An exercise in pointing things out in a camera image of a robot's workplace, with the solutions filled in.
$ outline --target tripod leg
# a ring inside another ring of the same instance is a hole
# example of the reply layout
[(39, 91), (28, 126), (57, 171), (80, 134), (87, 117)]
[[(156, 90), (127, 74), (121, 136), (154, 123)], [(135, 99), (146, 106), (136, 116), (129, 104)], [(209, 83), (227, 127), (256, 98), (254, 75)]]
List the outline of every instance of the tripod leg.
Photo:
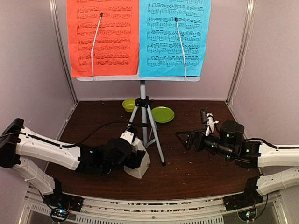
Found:
[(160, 145), (160, 141), (159, 141), (158, 133), (157, 133), (156, 126), (155, 126), (155, 120), (154, 120), (153, 114), (151, 113), (151, 108), (150, 108), (150, 106), (148, 106), (147, 111), (148, 111), (148, 114), (149, 114), (150, 124), (151, 124), (151, 126), (152, 126), (152, 128), (153, 128), (153, 134), (154, 134), (155, 139), (156, 139), (156, 143), (157, 143), (158, 151), (159, 151), (159, 154), (160, 154), (160, 158), (161, 158), (162, 166), (166, 166), (166, 162), (165, 162), (165, 160), (164, 160), (164, 156), (163, 156), (162, 148), (161, 148), (161, 145)]
[[(141, 115), (142, 115), (142, 123), (147, 124), (145, 107), (141, 107)], [(148, 128), (143, 127), (142, 130), (143, 130), (143, 143), (146, 145), (148, 143)]]
[(131, 117), (130, 117), (130, 120), (129, 120), (129, 122), (133, 122), (133, 120), (134, 120), (134, 118), (135, 118), (135, 115), (136, 115), (136, 113), (137, 113), (137, 110), (138, 110), (138, 106), (135, 106), (134, 107), (134, 110), (133, 110), (133, 112), (132, 112), (132, 115), (131, 115)]

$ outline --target green plate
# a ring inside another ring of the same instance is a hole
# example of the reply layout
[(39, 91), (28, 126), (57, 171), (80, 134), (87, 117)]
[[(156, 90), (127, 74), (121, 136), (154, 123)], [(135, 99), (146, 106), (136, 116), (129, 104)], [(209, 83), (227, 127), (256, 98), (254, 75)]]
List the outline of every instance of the green plate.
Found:
[(153, 113), (155, 121), (158, 123), (167, 123), (174, 119), (174, 112), (168, 107), (159, 106), (155, 107), (151, 111)]

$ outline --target black cable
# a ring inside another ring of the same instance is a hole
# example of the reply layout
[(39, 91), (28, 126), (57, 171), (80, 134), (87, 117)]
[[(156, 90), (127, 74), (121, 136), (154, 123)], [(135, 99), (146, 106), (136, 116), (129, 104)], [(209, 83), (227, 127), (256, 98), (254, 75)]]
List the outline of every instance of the black cable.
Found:
[(220, 131), (219, 131), (219, 129), (218, 129), (217, 124), (214, 124), (214, 126), (215, 126), (215, 129), (216, 129), (216, 132), (217, 132), (218, 134), (220, 134)]
[[(209, 126), (209, 125), (208, 125)], [(210, 132), (211, 132), (211, 134), (213, 134), (213, 131), (212, 131), (212, 129), (211, 129), (211, 127), (209, 126), (209, 129), (210, 129)]]
[[(60, 144), (55, 143), (53, 141), (46, 140), (46, 139), (43, 139), (43, 138), (35, 136), (35, 135), (31, 135), (31, 134), (28, 134), (28, 136), (31, 137), (31, 138), (33, 138), (33, 139), (36, 139), (36, 140), (39, 140), (39, 141), (43, 141), (43, 142), (46, 142), (48, 144), (51, 144), (51, 145), (54, 145), (54, 146), (57, 146), (57, 147), (73, 148), (73, 147), (76, 147), (76, 146), (84, 143), (85, 141), (87, 141), (93, 134), (95, 134), (101, 128), (106, 127), (106, 126), (111, 125), (111, 124), (116, 124), (116, 123), (131, 124), (131, 125), (136, 126), (136, 127), (148, 127), (147, 124), (134, 124), (134, 123), (128, 122), (128, 121), (113, 121), (113, 122), (106, 123), (106, 124), (98, 126), (96, 129), (94, 129), (92, 132), (90, 132), (88, 136), (86, 136), (85, 138), (83, 138), (80, 142), (75, 143), (75, 144), (71, 144), (71, 145), (60, 145)], [(23, 132), (14, 132), (14, 133), (7, 133), (7, 134), (4, 134), (4, 135), (1, 135), (0, 138), (4, 138), (4, 137), (12, 135), (12, 134), (23, 134), (23, 135), (27, 135), (26, 133), (23, 133)]]
[(265, 204), (265, 207), (263, 208), (263, 210), (261, 211), (261, 213), (254, 219), (255, 221), (263, 214), (263, 212), (265, 211), (266, 207), (267, 207), (267, 204), (268, 204), (268, 194), (267, 194), (267, 199), (266, 199), (266, 204)]
[(251, 138), (251, 139), (244, 139), (244, 141), (261, 141), (263, 143), (265, 143), (267, 146), (277, 149), (277, 146), (267, 142), (265, 139), (260, 139), (260, 138)]
[(45, 203), (51, 209), (50, 218), (52, 219), (53, 222), (57, 223), (57, 220), (53, 219), (52, 215), (56, 215), (57, 217), (59, 217), (59, 216), (63, 217), (63, 219), (59, 220), (59, 223), (64, 222), (69, 217), (70, 210), (67, 211), (66, 209), (59, 208), (59, 207), (52, 208), (51, 206), (49, 206), (48, 203), (46, 203), (43, 194), (39, 190), (38, 190), (38, 192), (39, 192), (40, 196), (42, 197), (43, 203)]

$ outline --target orange sheet music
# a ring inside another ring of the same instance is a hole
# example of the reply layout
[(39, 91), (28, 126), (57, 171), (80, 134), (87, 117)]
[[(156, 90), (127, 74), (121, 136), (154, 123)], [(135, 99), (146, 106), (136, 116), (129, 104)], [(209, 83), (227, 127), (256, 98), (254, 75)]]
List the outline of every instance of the orange sheet music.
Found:
[(136, 75), (139, 63), (139, 0), (67, 0), (72, 77)]

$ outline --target wooden table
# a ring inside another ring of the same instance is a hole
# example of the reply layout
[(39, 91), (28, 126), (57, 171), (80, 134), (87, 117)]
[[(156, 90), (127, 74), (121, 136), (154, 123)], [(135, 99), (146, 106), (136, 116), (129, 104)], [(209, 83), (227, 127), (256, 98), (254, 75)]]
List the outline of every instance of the wooden table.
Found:
[[(107, 176), (76, 173), (56, 164), (49, 164), (47, 174), (62, 182), (64, 192), (113, 199), (164, 200), (198, 198), (243, 191), (246, 180), (259, 175), (258, 170), (242, 169), (227, 164), (222, 157), (208, 156), (207, 151), (185, 151), (175, 136), (176, 131), (204, 128), (200, 123), (200, 109), (208, 107), (221, 123), (233, 119), (224, 102), (219, 101), (155, 101), (152, 108), (167, 106), (174, 110), (175, 118), (166, 124), (157, 124), (159, 139), (166, 160), (161, 166), (155, 144), (148, 148), (151, 165), (142, 179), (135, 179), (118, 170)], [(74, 143), (84, 138), (98, 125), (114, 120), (127, 121), (121, 101), (80, 102), (70, 119), (61, 141)], [(141, 122), (141, 112), (135, 122)], [(113, 124), (93, 135), (86, 144), (105, 144), (118, 138), (126, 125)]]

